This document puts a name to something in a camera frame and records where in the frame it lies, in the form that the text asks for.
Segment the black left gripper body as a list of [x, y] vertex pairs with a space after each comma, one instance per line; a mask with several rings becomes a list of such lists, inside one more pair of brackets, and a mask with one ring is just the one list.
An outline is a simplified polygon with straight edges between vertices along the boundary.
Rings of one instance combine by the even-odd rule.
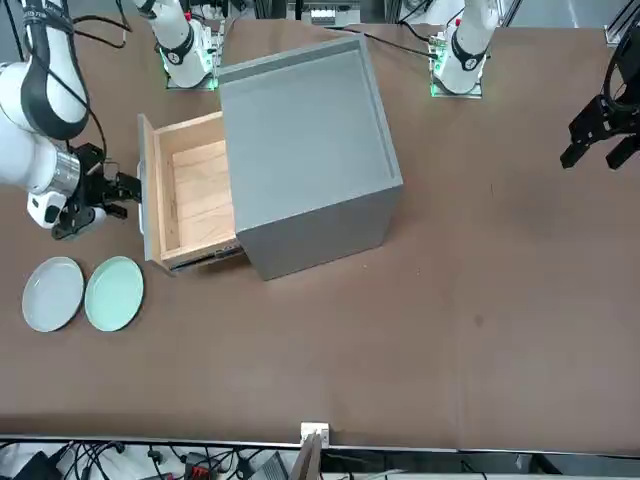
[[612, 108], [603, 95], [596, 95], [571, 121], [572, 143], [596, 143], [616, 135], [639, 132], [639, 111]]

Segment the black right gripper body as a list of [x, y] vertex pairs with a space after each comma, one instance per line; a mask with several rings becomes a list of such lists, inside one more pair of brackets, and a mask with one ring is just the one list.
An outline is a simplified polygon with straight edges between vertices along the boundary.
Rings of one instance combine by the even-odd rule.
[[85, 143], [75, 147], [73, 153], [80, 162], [80, 179], [75, 197], [83, 207], [104, 206], [121, 199], [116, 182], [108, 179], [104, 172], [106, 160], [103, 150]]

